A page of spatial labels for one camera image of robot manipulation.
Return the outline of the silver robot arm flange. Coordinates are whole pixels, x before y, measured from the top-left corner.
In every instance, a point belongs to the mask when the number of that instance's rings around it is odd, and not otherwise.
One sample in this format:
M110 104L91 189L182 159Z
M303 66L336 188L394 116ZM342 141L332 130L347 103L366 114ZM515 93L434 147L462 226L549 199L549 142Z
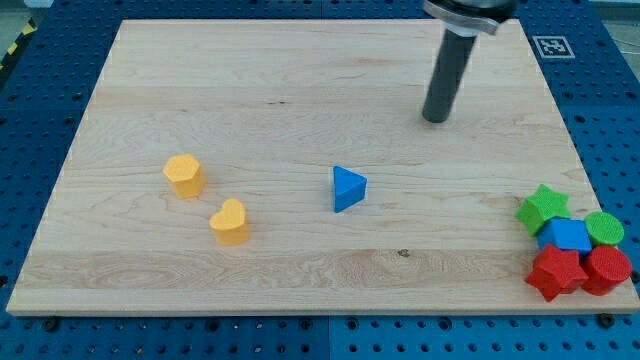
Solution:
M441 20L447 30L462 36L495 35L517 8L517 0L424 0L425 14Z

